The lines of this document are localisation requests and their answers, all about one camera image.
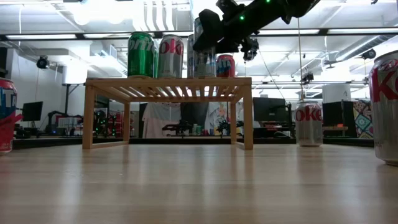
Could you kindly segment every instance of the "security camera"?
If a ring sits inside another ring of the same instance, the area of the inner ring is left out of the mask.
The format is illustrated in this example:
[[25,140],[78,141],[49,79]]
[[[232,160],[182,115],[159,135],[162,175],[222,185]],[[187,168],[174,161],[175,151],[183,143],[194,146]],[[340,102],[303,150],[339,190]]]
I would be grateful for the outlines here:
[[37,68],[48,69],[50,67],[50,62],[47,59],[47,56],[40,56],[36,63]]
[[363,59],[374,59],[376,57],[376,51],[371,49],[361,55]]

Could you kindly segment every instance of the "diet coke can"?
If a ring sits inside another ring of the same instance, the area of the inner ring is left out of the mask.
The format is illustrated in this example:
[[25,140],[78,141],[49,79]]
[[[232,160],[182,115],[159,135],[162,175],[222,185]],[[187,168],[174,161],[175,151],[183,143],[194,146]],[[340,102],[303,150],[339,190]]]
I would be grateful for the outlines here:
[[165,35],[159,47],[159,78],[182,78],[184,44],[176,35]]
[[301,101],[295,111],[297,144],[318,147],[323,143],[322,110],[316,101]]
[[369,74],[376,157],[398,166],[398,51],[378,57]]
[[217,59],[217,77],[235,77],[235,60],[232,55],[220,55]]
[[0,78],[0,155],[12,150],[16,116],[17,90],[11,80]]
[[195,72],[195,51],[193,50],[193,44],[195,43],[194,40],[193,34],[188,36],[188,78],[193,78],[193,74]]
[[[195,19],[194,41],[199,39],[203,33],[203,27],[199,18]],[[216,47],[195,52],[195,72],[194,77],[216,77]]]

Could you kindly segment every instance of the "computer monitor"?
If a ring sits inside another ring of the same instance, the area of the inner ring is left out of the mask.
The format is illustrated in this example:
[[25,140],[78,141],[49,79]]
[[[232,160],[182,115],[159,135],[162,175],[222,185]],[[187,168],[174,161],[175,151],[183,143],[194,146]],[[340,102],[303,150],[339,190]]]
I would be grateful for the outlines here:
[[22,121],[40,121],[42,119],[43,102],[25,103],[22,109]]
[[280,98],[253,98],[255,121],[288,121],[285,100]]

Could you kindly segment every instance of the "red soda can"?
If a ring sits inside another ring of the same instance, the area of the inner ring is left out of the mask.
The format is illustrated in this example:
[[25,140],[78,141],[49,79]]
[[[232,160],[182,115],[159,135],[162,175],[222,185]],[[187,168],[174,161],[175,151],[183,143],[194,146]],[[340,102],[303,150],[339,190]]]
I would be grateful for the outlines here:
[[0,78],[0,155],[12,150],[17,90],[11,80]]
[[158,78],[182,78],[184,44],[177,35],[165,35],[159,47]]
[[218,57],[217,77],[235,77],[235,60],[232,55],[220,55]]
[[322,145],[322,109],[318,102],[298,102],[295,111],[295,121],[297,144],[310,147]]
[[369,74],[376,157],[398,166],[398,51],[374,60]]

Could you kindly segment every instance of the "silver soda can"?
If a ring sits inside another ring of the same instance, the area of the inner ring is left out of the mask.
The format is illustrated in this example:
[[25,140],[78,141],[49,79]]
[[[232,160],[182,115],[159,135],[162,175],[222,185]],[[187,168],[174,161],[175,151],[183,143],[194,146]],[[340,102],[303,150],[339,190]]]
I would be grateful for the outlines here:
[[295,122],[297,144],[307,147],[322,145],[322,109],[318,102],[298,102],[295,110]]
[[375,59],[369,74],[376,157],[398,166],[398,51]]
[[[194,27],[194,41],[199,39],[203,33],[203,28],[199,18],[195,19]],[[194,77],[216,77],[216,47],[195,52],[195,70]]]
[[158,78],[182,78],[184,44],[176,35],[165,35],[160,42]]
[[187,67],[188,67],[188,78],[193,78],[193,74],[195,71],[195,52],[193,51],[193,44],[194,44],[194,37],[193,34],[188,36],[188,55],[187,55]]

